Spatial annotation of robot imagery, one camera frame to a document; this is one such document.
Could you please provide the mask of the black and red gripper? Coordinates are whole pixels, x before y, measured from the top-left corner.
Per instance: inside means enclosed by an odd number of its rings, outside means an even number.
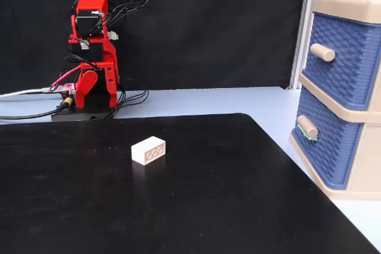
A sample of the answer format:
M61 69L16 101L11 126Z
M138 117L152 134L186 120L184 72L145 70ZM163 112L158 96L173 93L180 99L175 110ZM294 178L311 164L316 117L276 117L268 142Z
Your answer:
M107 91L110 94L109 107L115 108L117 104L117 85L119 76L117 71L116 49L110 40L100 36L90 39L80 39L71 34L67 39L67 61L69 62L91 62L91 66L100 68L102 62L111 60L113 67L105 67L105 81ZM77 83L75 93L75 104L78 108L83 108L85 96L90 92L98 80L98 74L93 70L87 70Z

